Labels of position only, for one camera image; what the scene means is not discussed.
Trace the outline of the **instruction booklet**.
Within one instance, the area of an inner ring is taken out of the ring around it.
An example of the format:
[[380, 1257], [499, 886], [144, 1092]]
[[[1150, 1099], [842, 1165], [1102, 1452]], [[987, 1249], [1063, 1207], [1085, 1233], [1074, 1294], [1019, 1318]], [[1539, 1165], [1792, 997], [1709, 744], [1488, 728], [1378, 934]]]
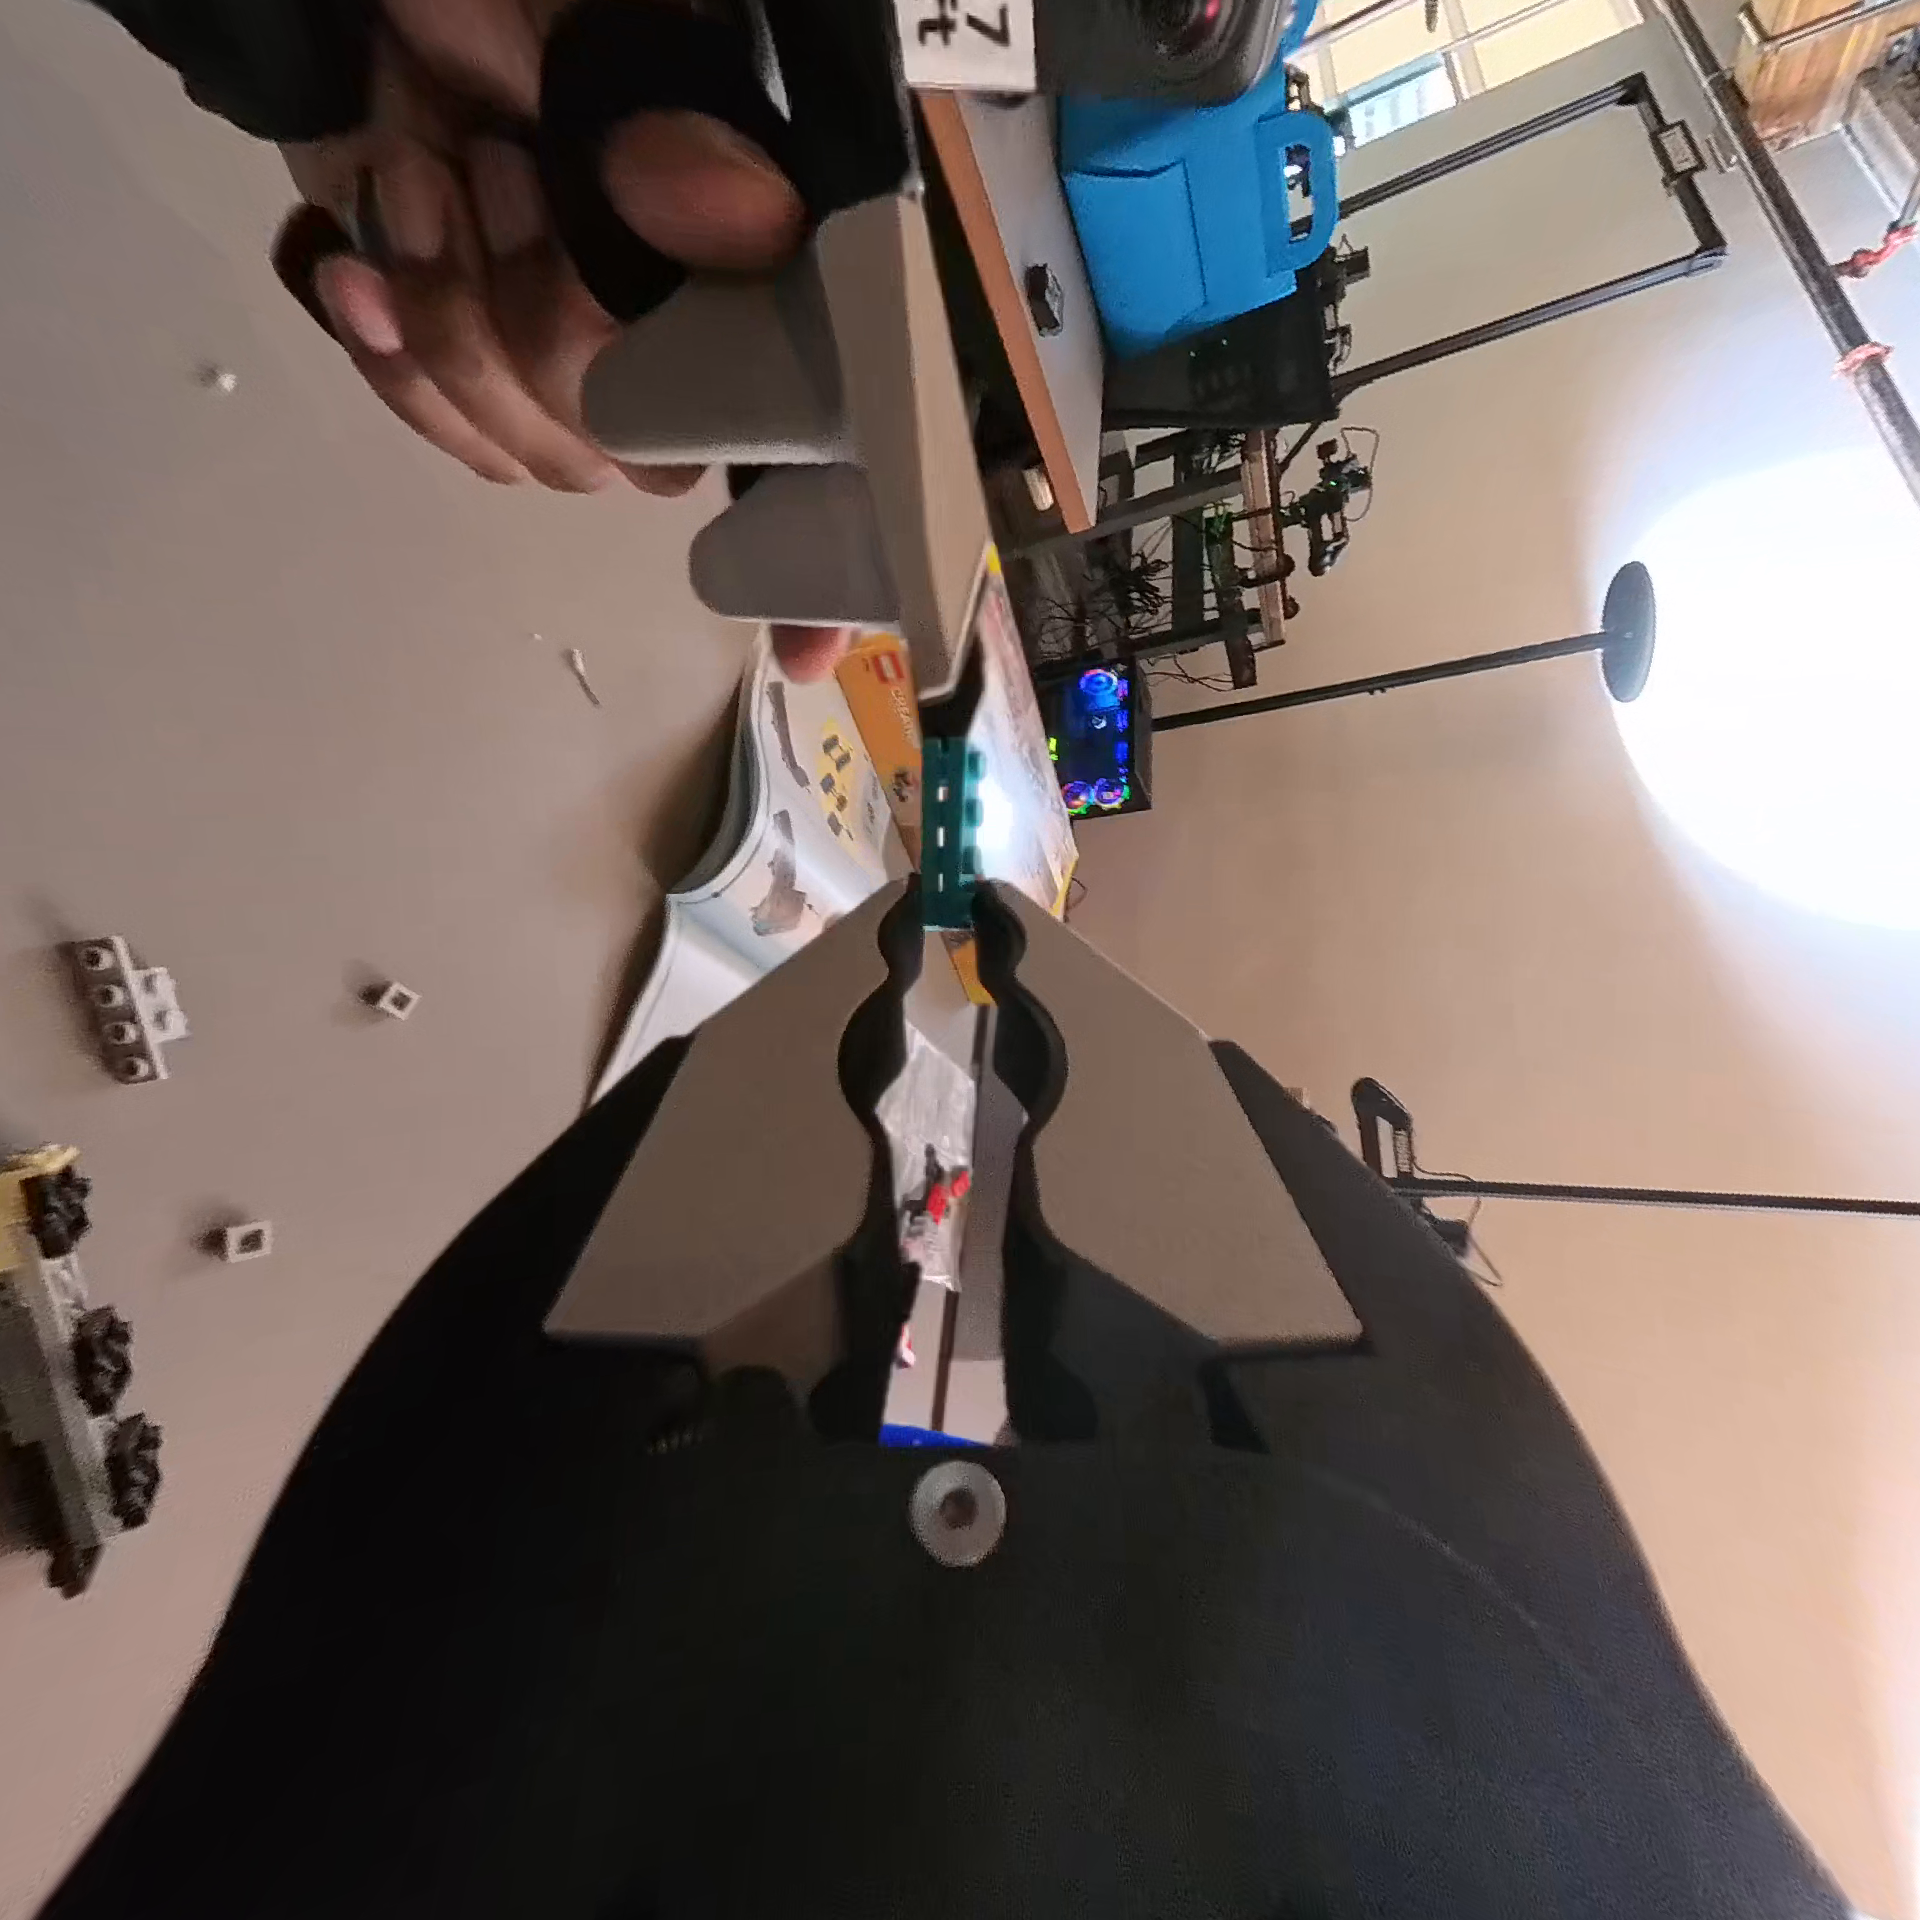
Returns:
[[739, 686], [718, 829], [665, 892], [653, 963], [590, 1102], [782, 968], [904, 868], [887, 780], [834, 680], [795, 680], [758, 636]]

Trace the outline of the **black light stand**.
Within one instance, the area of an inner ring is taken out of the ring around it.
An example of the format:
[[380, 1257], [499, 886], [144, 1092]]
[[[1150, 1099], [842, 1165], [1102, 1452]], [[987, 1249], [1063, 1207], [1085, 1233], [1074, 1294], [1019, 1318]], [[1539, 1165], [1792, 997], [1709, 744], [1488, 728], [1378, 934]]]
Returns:
[[1860, 1198], [1831, 1194], [1755, 1190], [1755, 1188], [1673, 1188], [1581, 1181], [1505, 1181], [1462, 1172], [1438, 1172], [1420, 1161], [1413, 1116], [1405, 1105], [1373, 1076], [1353, 1083], [1353, 1116], [1362, 1163], [1381, 1175], [1403, 1198], [1433, 1201], [1530, 1201], [1561, 1207], [1643, 1207], [1740, 1213], [1810, 1213], [1849, 1217], [1919, 1220], [1919, 1201], [1909, 1198]]

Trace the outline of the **blue felt bag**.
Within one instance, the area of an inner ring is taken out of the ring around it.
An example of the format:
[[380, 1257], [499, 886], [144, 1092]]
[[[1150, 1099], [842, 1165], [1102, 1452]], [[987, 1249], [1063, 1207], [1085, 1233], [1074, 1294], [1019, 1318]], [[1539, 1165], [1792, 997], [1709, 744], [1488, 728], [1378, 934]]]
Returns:
[[1062, 97], [1059, 173], [1116, 361], [1284, 300], [1340, 219], [1338, 133], [1284, 58], [1226, 104]]

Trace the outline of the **black floor lamp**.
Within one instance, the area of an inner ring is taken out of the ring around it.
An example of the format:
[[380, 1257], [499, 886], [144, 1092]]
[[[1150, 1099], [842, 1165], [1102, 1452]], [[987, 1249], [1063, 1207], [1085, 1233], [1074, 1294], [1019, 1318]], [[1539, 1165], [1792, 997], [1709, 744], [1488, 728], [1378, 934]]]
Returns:
[[1584, 655], [1596, 661], [1608, 699], [1617, 706], [1629, 706], [1645, 692], [1645, 682], [1651, 677], [1656, 645], [1658, 599], [1651, 573], [1643, 563], [1627, 563], [1608, 581], [1601, 605], [1601, 624], [1596, 630], [1509, 647], [1481, 655], [1411, 664], [1355, 680], [1336, 680], [1325, 686], [1273, 692], [1263, 699], [1167, 712], [1154, 720], [1154, 732], [1199, 730], [1236, 722], [1242, 716], [1378, 699], [1399, 689], [1469, 680], [1505, 670], [1550, 664]]

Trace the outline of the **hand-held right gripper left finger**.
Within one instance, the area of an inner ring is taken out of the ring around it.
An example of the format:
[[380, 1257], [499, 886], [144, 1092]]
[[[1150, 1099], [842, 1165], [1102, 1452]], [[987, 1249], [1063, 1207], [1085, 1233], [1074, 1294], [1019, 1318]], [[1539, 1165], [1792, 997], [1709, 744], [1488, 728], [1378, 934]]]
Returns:
[[922, 970], [899, 876], [680, 1048], [551, 1305], [550, 1337], [782, 1378], [815, 1428], [880, 1428], [919, 1285], [882, 1092]]

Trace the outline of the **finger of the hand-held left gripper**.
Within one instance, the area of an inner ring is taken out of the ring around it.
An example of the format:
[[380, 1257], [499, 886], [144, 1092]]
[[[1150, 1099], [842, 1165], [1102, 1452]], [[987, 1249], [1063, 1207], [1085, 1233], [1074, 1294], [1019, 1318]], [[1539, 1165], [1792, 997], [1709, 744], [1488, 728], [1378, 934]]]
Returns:
[[583, 377], [640, 464], [919, 466], [963, 457], [963, 388], [924, 197], [830, 214], [770, 278], [691, 278]]
[[726, 505], [691, 547], [708, 609], [797, 629], [891, 630], [920, 699], [953, 696], [973, 667], [973, 616], [992, 518], [973, 445], [922, 445], [878, 466], [714, 452]]

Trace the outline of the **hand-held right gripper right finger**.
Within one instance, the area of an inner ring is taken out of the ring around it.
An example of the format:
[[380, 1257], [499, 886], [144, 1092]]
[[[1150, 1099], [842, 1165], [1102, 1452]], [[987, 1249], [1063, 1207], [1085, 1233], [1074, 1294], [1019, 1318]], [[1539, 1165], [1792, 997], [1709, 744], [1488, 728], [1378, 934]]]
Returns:
[[981, 884], [994, 1065], [1021, 1109], [1001, 1358], [1017, 1434], [1236, 1434], [1230, 1371], [1362, 1350], [1208, 1033], [1021, 889]]

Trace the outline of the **grey desk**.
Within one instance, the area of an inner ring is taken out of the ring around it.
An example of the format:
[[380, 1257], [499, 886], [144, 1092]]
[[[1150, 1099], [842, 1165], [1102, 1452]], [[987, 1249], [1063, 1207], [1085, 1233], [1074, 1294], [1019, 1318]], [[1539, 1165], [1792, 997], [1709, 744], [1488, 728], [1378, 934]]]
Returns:
[[[718, 487], [467, 475], [275, 282], [275, 155], [87, 5], [3, 27], [5, 1140], [82, 1149], [85, 1272], [165, 1429], [156, 1517], [85, 1596], [5, 1562], [5, 1914], [35, 1914], [352, 1364], [579, 1114], [749, 642], [686, 583]], [[175, 977], [163, 1083], [98, 1064], [61, 954], [95, 935]], [[360, 1001], [382, 978], [409, 1020]], [[273, 1254], [209, 1257], [241, 1217]]]

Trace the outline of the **person's left forearm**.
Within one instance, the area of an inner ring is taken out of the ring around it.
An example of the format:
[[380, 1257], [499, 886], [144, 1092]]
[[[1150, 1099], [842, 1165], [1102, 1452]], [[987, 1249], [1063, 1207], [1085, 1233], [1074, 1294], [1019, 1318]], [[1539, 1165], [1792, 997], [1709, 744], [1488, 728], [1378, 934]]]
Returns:
[[395, 21], [371, 1], [91, 1], [206, 114], [275, 146], [370, 120]]

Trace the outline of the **light grey toy bracket plate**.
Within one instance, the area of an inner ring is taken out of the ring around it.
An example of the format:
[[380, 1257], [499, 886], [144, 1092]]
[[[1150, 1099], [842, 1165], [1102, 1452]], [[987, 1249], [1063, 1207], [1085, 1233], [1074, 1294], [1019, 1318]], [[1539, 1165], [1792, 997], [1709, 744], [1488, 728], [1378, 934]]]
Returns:
[[168, 1051], [189, 1039], [173, 971], [136, 961], [120, 935], [61, 945], [102, 1069], [123, 1086], [168, 1079]]

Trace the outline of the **toy truck chassis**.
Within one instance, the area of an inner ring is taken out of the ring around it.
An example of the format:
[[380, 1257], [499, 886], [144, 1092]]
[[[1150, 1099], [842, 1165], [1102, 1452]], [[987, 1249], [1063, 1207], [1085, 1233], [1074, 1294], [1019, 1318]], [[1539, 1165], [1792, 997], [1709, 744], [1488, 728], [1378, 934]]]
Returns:
[[3, 1532], [60, 1596], [147, 1525], [165, 1482], [157, 1421], [125, 1406], [133, 1323], [90, 1295], [91, 1178], [78, 1147], [3, 1159]]

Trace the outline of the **yellow toy set box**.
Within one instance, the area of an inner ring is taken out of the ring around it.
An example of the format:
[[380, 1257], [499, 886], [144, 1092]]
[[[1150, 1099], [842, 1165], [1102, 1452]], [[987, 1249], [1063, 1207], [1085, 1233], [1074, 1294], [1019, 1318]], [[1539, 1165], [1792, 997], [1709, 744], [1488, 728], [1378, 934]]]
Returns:
[[[935, 706], [935, 732], [969, 738], [987, 754], [981, 878], [1017, 888], [1062, 917], [1077, 843], [995, 547], [987, 548], [975, 592], [969, 664], [975, 678]], [[894, 630], [860, 630], [837, 664], [837, 687], [878, 771], [899, 846], [920, 868], [924, 706], [904, 639]]]

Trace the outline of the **teal toy brick plate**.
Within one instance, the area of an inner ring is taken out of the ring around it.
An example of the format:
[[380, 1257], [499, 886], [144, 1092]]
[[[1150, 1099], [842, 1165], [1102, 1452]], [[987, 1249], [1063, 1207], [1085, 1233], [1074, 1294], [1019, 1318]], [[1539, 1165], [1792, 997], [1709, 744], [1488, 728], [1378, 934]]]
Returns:
[[987, 754], [961, 736], [928, 736], [922, 759], [920, 912], [924, 932], [973, 929], [981, 881]]

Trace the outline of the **lit computer tower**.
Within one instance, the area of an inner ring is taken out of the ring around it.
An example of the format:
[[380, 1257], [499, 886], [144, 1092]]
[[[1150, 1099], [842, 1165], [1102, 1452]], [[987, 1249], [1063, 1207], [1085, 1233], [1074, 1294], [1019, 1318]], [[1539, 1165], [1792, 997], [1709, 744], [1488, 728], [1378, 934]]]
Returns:
[[1039, 680], [1037, 703], [1074, 821], [1153, 807], [1154, 712], [1133, 663], [1062, 664]]

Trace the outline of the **person's left hand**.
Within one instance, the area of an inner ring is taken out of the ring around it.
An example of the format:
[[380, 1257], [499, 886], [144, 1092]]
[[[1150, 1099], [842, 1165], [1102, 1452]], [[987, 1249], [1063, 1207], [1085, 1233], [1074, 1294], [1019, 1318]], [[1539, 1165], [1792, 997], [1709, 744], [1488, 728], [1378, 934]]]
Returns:
[[280, 156], [304, 205], [353, 230], [362, 188], [386, 247], [322, 260], [313, 293], [371, 393], [495, 485], [680, 497], [688, 464], [612, 460], [583, 428], [583, 376], [617, 323], [557, 238], [533, 156], [568, 5], [380, 5], [362, 122]]

